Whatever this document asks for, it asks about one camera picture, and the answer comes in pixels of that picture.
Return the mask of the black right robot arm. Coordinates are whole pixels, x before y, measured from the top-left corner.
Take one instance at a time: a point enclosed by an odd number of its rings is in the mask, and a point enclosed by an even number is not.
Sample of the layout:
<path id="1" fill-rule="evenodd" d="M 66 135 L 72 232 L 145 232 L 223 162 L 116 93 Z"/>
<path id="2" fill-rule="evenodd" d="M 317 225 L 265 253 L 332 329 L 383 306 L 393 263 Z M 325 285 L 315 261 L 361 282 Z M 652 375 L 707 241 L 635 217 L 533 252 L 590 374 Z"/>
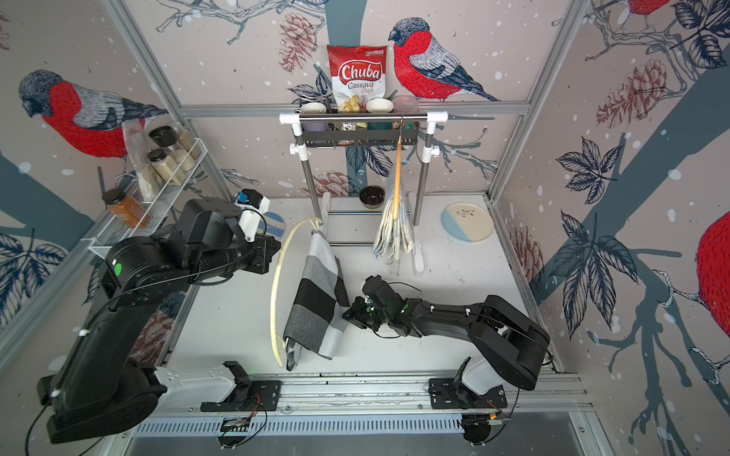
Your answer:
<path id="1" fill-rule="evenodd" d="M 503 381 L 532 391 L 549 353 L 548 333 L 501 296 L 490 294 L 467 306 L 434 304 L 402 298 L 379 275 L 366 279 L 364 296 L 355 299 L 343 318 L 376 332 L 387 325 L 401 337 L 443 336 L 475 345 Z"/>

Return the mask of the blue cream plaid scarf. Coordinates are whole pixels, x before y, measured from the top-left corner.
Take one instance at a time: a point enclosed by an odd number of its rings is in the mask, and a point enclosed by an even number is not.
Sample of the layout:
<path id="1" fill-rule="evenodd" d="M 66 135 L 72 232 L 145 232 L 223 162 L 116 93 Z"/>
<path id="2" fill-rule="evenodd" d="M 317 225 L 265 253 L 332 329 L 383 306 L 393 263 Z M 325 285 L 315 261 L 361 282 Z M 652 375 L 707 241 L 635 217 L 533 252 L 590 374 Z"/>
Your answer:
<path id="1" fill-rule="evenodd" d="M 406 201 L 401 190 L 389 197 L 376 233 L 372 254 L 376 260 L 385 258 L 393 275 L 398 276 L 401 258 L 414 249 L 414 234 L 408 217 Z"/>

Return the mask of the black grey checkered scarf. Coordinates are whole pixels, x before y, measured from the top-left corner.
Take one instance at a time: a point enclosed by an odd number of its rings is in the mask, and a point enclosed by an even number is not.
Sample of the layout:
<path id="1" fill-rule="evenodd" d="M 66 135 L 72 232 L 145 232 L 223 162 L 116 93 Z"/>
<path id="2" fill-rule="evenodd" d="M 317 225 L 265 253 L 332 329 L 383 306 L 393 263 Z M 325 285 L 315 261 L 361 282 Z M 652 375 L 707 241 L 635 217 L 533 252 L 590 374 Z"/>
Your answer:
<path id="1" fill-rule="evenodd" d="M 325 235 L 315 231 L 283 332 L 286 370 L 294 370 L 303 349 L 331 360 L 347 328 L 343 314 L 349 307 L 340 260 Z"/>

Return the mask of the orange wooden hanger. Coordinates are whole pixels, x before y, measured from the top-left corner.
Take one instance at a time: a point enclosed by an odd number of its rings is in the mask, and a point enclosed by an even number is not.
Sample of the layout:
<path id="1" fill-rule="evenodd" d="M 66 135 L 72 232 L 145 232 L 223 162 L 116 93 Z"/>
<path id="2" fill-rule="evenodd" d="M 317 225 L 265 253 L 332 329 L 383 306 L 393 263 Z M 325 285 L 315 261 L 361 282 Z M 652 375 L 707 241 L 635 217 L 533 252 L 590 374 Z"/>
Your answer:
<path id="1" fill-rule="evenodd" d="M 402 165 L 402 131 L 404 127 L 404 118 L 401 116 L 398 122 L 398 139 L 397 139 L 397 155 L 395 155 L 395 180 L 394 180 L 394 197 L 393 197 L 393 221 L 397 223 L 400 214 L 400 181 L 401 181 L 401 165 Z"/>

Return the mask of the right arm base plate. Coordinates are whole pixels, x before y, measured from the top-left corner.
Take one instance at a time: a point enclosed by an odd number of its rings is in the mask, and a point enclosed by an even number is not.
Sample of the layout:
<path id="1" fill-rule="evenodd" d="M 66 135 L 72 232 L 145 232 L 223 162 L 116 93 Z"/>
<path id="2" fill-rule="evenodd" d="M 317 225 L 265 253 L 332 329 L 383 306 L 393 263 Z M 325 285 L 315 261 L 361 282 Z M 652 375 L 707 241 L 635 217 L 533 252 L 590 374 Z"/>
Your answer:
<path id="1" fill-rule="evenodd" d="M 502 386 L 477 394 L 454 378 L 431 378 L 428 393 L 433 410 L 503 410 L 508 406 Z"/>

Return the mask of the cream wooden hanger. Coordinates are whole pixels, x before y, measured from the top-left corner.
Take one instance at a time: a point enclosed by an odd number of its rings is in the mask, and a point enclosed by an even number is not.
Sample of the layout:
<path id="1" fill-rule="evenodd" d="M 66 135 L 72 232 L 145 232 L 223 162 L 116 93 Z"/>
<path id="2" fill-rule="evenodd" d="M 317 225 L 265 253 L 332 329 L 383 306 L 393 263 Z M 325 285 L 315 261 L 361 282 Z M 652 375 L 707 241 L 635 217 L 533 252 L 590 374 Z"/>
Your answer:
<path id="1" fill-rule="evenodd" d="M 270 339 L 271 339 L 271 346 L 272 346 L 272 352 L 276 359 L 276 362 L 278 366 L 283 369 L 285 367 L 283 355 L 285 351 L 285 341 L 284 339 L 279 335 L 278 332 L 278 325 L 277 325 L 277 316 L 278 316 L 278 299 L 279 299 L 279 288 L 281 288 L 281 274 L 283 270 L 283 266 L 286 260 L 286 255 L 288 252 L 288 249 L 291 245 L 291 242 L 294 239 L 294 236 L 296 233 L 298 233 L 298 230 L 302 228 L 305 224 L 311 224 L 312 227 L 315 230 L 319 230 L 321 226 L 323 226 L 324 221 L 322 218 L 319 217 L 309 217 L 304 218 L 303 220 L 300 220 L 297 222 L 294 227 L 288 232 L 286 237 L 284 238 L 283 244 L 281 245 L 281 250 L 279 250 L 279 259 L 277 260 L 277 264 L 274 271 L 274 278 L 272 282 L 272 288 L 271 288 L 271 294 L 270 294 L 270 306 L 269 306 L 269 332 L 270 332 Z"/>

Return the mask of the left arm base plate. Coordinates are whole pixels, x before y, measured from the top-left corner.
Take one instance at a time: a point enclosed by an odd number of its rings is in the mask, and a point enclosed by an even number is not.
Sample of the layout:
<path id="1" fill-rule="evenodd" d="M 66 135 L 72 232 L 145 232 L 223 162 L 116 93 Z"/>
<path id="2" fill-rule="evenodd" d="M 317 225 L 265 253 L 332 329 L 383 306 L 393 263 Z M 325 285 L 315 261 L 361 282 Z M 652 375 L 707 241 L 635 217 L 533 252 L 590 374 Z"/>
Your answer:
<path id="1" fill-rule="evenodd" d="M 253 381 L 236 385 L 228 397 L 221 402 L 201 403 L 201 412 L 252 412 L 265 410 L 274 412 L 279 404 L 283 383 L 277 380 Z"/>

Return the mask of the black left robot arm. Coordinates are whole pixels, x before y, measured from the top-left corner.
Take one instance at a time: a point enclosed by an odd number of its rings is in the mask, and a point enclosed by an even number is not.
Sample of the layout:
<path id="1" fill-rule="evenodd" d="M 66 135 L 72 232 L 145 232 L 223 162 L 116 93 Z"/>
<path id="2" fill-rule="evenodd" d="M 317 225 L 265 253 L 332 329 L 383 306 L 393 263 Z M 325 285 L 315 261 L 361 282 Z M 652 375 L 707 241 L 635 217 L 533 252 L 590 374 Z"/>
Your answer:
<path id="1" fill-rule="evenodd" d="M 131 358 L 148 321 L 172 295 L 207 279 L 224 283 L 237 271 L 264 275 L 281 242 L 241 228 L 245 210 L 224 199 L 191 199 L 175 224 L 129 237 L 106 255 L 89 315 L 63 367 L 39 380 L 53 444 L 103 438 L 144 421 L 167 387 L 150 364 Z"/>

